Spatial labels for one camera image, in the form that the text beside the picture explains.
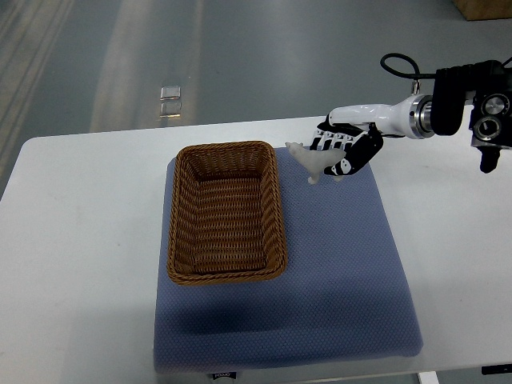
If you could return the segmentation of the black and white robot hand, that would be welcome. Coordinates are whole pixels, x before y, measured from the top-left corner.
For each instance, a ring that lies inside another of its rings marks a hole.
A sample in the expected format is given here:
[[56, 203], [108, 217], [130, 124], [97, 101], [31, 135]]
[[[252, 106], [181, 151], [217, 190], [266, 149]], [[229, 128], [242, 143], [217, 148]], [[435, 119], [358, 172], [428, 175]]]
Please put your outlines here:
[[399, 104], [369, 104], [333, 109], [317, 125], [311, 150], [340, 149], [344, 158], [324, 168], [323, 173], [341, 177], [357, 173], [383, 147], [383, 139], [428, 136], [419, 122], [418, 103], [407, 99]]

